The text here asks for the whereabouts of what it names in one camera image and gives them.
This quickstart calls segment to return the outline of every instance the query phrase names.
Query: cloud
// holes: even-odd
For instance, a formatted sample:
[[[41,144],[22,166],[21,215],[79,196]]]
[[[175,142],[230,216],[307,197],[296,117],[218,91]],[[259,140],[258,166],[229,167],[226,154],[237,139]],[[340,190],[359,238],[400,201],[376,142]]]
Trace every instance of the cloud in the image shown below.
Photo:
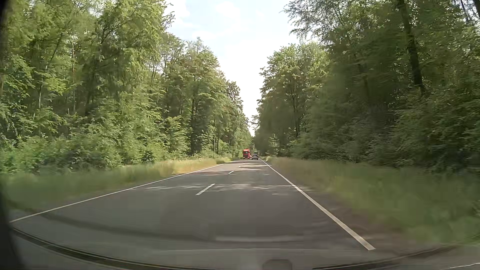
[[[265,14],[263,14],[260,10],[255,10],[255,14],[257,15],[257,17],[260,17],[262,19],[265,17]]]
[[[197,37],[200,37],[201,40],[205,41],[205,40],[210,40],[210,39],[216,38],[216,35],[212,32],[208,32],[208,31],[195,31],[192,34],[192,38],[196,39]]]
[[[184,19],[190,16],[190,11],[187,10],[186,0],[168,0],[165,13],[173,13],[175,16],[174,25],[184,28],[198,28],[198,25],[185,22]]]
[[[240,9],[237,8],[232,2],[222,2],[215,6],[215,10],[225,17],[240,18]]]

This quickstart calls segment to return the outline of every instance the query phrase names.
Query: roadside vegetation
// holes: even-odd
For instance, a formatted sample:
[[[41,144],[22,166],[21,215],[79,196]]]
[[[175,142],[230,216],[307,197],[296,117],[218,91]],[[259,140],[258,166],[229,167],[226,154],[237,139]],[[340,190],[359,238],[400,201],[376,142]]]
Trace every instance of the roadside vegetation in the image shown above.
[[[251,148],[240,89],[164,0],[12,0],[2,22],[0,174],[33,203],[153,181]]]
[[[416,237],[480,233],[475,3],[291,0],[293,32],[311,41],[268,58],[255,147]]]
[[[472,241],[480,234],[476,175],[333,160],[268,160],[287,178],[334,194],[373,221],[415,239],[451,243]]]
[[[153,164],[126,165],[111,170],[77,172],[58,170],[41,173],[4,174],[3,192],[12,207],[40,209],[42,206],[74,200],[84,195],[105,194],[193,172],[230,161],[229,158],[168,160]]]

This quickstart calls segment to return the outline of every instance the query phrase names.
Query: windshield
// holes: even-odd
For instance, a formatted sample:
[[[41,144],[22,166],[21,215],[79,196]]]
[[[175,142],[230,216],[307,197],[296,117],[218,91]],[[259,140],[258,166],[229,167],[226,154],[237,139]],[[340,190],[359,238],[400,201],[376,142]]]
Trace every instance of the windshield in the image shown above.
[[[479,1],[0,14],[0,269],[478,263]]]

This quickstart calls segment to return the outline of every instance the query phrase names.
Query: sky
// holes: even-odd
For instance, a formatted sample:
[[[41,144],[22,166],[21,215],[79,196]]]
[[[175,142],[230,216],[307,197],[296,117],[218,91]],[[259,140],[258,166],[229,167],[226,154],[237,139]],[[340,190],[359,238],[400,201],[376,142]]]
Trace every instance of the sky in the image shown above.
[[[275,50],[298,43],[282,12],[288,0],[167,0],[175,22],[169,32],[184,40],[200,37],[217,56],[220,69],[237,82],[243,111],[252,120],[263,78],[260,69]]]

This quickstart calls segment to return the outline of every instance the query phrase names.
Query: tall grass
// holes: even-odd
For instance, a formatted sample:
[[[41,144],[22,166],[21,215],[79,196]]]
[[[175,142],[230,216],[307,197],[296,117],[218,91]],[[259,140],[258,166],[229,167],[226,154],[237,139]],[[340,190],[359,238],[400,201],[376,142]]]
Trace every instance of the tall grass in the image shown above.
[[[129,165],[112,170],[80,172],[46,171],[40,174],[2,175],[3,191],[10,201],[39,208],[93,192],[113,191],[196,171],[227,162],[227,159],[168,160],[148,165]]]
[[[353,209],[416,239],[458,242],[480,233],[480,181],[475,175],[330,160],[269,161],[292,180],[335,194]]]

